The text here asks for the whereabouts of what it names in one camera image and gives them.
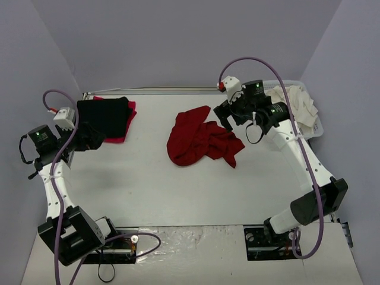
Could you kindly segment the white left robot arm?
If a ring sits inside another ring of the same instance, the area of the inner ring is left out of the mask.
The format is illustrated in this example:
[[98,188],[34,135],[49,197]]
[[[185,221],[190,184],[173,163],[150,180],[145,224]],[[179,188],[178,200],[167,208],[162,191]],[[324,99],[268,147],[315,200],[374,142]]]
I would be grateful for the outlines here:
[[38,234],[47,247],[58,255],[59,262],[69,266],[75,261],[100,249],[113,248],[119,242],[119,232],[111,220],[103,216],[93,220],[69,197],[69,157],[75,151],[98,149],[105,135],[89,123],[80,123],[77,131],[58,126],[56,137],[47,125],[32,129],[21,137],[30,138],[39,157],[23,163],[32,164],[35,172],[28,179],[39,176],[44,184],[47,199],[46,221],[38,226]]

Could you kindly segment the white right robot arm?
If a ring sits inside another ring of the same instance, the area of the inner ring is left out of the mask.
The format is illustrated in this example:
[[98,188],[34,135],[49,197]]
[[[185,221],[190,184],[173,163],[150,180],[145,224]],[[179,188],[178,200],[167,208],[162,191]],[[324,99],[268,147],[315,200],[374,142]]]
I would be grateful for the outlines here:
[[277,245],[295,227],[337,211],[348,184],[343,178],[336,179],[318,160],[299,128],[292,125],[288,106],[274,103],[264,93],[261,80],[241,84],[236,77],[227,76],[217,87],[227,94],[227,99],[214,108],[222,126],[232,131],[228,121],[232,117],[236,125],[251,121],[260,127],[262,135],[271,139],[287,160],[304,193],[280,214],[264,221],[264,240]]

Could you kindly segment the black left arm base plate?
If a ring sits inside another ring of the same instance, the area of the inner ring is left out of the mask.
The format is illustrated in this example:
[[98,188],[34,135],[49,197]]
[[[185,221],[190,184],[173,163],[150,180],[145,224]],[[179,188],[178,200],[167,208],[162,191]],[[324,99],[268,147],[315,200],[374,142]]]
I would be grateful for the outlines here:
[[116,239],[89,254],[84,265],[125,265],[136,263],[136,247],[128,237]]

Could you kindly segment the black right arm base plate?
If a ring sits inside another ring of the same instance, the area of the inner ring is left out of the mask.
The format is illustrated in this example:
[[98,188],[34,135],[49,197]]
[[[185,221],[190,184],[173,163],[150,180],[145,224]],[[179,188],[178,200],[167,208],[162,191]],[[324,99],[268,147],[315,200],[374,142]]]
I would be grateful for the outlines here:
[[292,239],[294,230],[269,241],[262,225],[244,225],[243,233],[248,261],[285,261],[296,259]]

